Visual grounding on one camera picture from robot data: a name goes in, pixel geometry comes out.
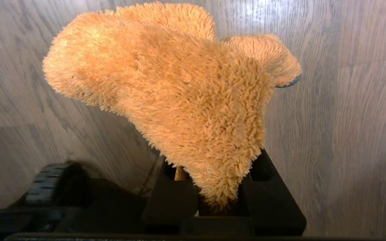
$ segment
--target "shaggy fabric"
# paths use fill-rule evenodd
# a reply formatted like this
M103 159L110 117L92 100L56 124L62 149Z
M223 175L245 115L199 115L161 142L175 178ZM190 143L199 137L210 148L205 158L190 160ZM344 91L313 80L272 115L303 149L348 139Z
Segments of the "shaggy fabric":
M57 92L126 116L220 211L264 147L274 87L300 66L272 35L218 41L214 25L190 4L81 14L43 68Z

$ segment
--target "orange fluffy mop pad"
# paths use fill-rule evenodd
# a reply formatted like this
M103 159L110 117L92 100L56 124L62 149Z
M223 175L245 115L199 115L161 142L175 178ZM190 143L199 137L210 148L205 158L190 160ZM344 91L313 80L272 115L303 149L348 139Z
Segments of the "orange fluffy mop pad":
M126 116L220 211L264 147L274 88L301 69L274 35L219 41L214 26L190 4L84 13L54 39L44 73L57 92Z

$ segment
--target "wood grain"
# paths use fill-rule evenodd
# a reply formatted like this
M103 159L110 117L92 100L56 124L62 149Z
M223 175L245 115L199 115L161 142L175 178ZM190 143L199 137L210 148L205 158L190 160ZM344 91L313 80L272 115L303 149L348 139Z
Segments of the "wood grain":
M150 191L158 151L125 118L55 94L42 72L76 15L143 2L0 1L0 208L65 160ZM298 57L302 80L268 106L266 149L305 235L386 238L386 0L186 2L210 12L219 38L274 33Z

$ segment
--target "wooden floor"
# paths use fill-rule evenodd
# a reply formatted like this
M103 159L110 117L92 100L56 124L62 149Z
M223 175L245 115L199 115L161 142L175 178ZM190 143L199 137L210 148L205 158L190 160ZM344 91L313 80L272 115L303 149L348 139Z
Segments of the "wooden floor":
M191 2L219 38L277 34L303 67L268 107L266 149L307 217L305 235L386 237L386 0ZM125 118L55 94L42 71L76 15L134 3L0 1L0 208L65 160L149 193L158 151Z

